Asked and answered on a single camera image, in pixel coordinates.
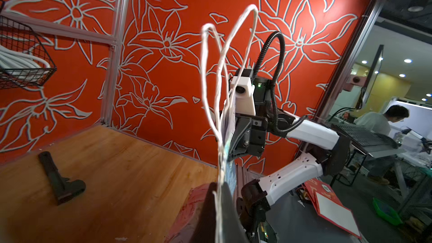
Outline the red RICH paper bag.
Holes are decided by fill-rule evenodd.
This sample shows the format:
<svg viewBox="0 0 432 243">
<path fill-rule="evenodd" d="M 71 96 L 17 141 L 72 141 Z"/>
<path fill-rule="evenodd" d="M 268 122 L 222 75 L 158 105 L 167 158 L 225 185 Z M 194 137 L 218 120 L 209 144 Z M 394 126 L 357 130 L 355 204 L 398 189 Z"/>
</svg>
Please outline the red RICH paper bag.
<svg viewBox="0 0 432 243">
<path fill-rule="evenodd" d="M 362 239 L 352 211 L 342 204 L 329 184 L 315 178 L 303 183 L 303 187 L 320 217 Z"/>
</svg>

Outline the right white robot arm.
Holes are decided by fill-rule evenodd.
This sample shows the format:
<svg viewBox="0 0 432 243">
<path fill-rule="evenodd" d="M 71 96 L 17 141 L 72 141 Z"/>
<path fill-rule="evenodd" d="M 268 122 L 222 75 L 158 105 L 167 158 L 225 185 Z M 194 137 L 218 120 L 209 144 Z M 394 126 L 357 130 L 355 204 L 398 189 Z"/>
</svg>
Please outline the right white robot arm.
<svg viewBox="0 0 432 243">
<path fill-rule="evenodd" d="M 258 76 L 271 43 L 280 44 L 279 59 L 271 79 Z M 344 166 L 350 139 L 329 127 L 297 117 L 277 107 L 276 83 L 285 59 L 285 38 L 272 32 L 265 41 L 252 69 L 238 70 L 231 81 L 235 98 L 235 131 L 228 160 L 242 156 L 262 156 L 268 133 L 308 143 L 308 151 L 271 175 L 253 179 L 241 188 L 236 206 L 245 236 L 258 243 L 271 232 L 266 213 L 286 193 L 322 175 L 336 175 Z"/>
</svg>

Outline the green tray on floor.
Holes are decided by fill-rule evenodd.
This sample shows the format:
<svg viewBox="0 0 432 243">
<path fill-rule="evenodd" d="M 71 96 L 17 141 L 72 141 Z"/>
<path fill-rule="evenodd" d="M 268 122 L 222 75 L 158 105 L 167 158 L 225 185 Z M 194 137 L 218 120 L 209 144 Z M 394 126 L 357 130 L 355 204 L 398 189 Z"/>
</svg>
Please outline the green tray on floor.
<svg viewBox="0 0 432 243">
<path fill-rule="evenodd" d="M 393 226 L 399 226 L 403 224 L 399 214 L 385 202 L 377 198 L 373 198 L 372 204 L 377 215 L 383 220 L 387 221 Z"/>
</svg>

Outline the dark green wrench tool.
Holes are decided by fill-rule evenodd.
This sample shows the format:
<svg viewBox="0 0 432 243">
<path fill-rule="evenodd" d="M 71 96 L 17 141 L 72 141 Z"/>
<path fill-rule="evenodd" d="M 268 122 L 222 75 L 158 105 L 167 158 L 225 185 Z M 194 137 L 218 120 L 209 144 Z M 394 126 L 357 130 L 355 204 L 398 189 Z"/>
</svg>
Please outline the dark green wrench tool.
<svg viewBox="0 0 432 243">
<path fill-rule="evenodd" d="M 44 151 L 40 153 L 38 159 L 48 177 L 57 205 L 67 203 L 85 192 L 86 184 L 84 181 L 70 181 L 69 178 L 60 174 L 50 152 Z"/>
</svg>

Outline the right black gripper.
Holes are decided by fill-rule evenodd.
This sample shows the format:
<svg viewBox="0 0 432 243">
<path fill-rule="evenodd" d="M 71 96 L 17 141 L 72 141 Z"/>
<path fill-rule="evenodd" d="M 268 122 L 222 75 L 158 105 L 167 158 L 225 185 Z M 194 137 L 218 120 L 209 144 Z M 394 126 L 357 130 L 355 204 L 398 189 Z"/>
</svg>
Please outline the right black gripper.
<svg viewBox="0 0 432 243">
<path fill-rule="evenodd" d="M 260 158 L 266 145 L 268 119 L 236 113 L 234 136 L 228 151 L 227 161 L 251 155 Z"/>
</svg>

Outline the seated person in background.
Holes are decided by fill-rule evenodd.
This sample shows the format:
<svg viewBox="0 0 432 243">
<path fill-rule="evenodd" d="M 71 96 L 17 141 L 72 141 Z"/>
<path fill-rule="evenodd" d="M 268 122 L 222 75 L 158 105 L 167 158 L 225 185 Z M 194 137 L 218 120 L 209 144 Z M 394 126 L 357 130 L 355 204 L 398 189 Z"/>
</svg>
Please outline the seated person in background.
<svg viewBox="0 0 432 243">
<path fill-rule="evenodd" d="M 410 115 L 410 111 L 404 106 L 393 105 L 386 112 L 367 112 L 354 120 L 354 124 L 373 133 L 383 145 L 390 147 L 391 131 L 389 123 L 397 123 Z M 395 157 L 386 156 L 375 159 L 372 167 L 369 169 L 368 179 L 372 182 L 388 185 L 389 181 L 384 178 L 386 172 L 394 165 Z"/>
</svg>

